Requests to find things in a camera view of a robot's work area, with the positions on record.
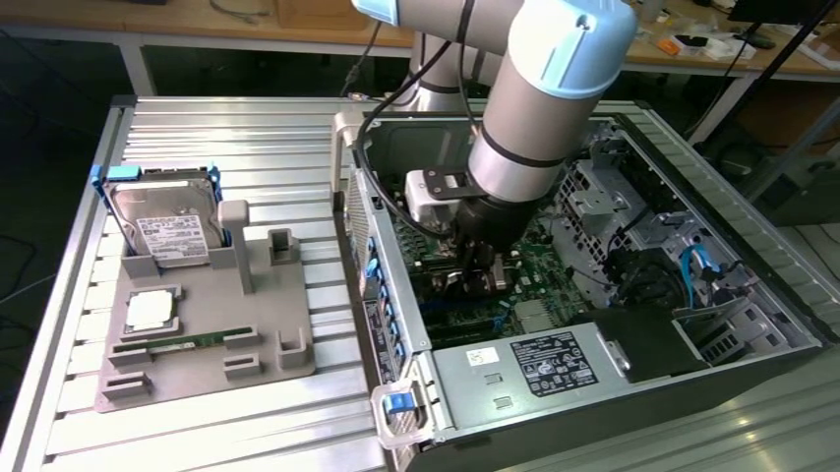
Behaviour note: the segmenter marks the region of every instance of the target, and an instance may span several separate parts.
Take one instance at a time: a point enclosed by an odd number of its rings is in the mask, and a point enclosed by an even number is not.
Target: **orange object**
[[[656,46],[672,56],[676,56],[680,53],[680,46],[673,43],[669,37],[660,39]]]
[[[283,28],[364,30],[370,18],[350,0],[277,0],[277,19]]]

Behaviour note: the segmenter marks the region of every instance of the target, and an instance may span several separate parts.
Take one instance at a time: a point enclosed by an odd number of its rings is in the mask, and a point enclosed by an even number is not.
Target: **motherboard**
[[[453,243],[425,237],[400,220],[394,229],[436,349],[565,326],[592,308],[537,220],[506,255],[513,286],[477,299],[448,299],[429,287],[436,274],[458,270]]]

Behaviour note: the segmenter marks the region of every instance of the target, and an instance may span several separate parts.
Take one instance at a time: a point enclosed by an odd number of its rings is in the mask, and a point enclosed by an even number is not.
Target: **blue cable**
[[[695,308],[695,286],[692,284],[692,254],[696,253],[700,258],[700,267],[709,267],[715,272],[721,271],[721,267],[715,264],[709,257],[709,252],[703,244],[693,244],[680,255],[680,272],[683,273],[683,281],[688,289],[688,308]]]

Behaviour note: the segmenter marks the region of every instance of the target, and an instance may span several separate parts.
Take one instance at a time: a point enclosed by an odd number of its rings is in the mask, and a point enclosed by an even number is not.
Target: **barcode label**
[[[207,257],[207,241],[197,214],[138,218],[148,253],[158,261]]]

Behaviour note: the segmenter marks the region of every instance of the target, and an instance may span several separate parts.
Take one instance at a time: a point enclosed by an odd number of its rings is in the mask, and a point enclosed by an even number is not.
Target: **warning label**
[[[143,241],[159,261],[207,256],[207,242],[197,214],[138,218]]]
[[[570,332],[513,342],[510,348],[536,396],[599,383]]]

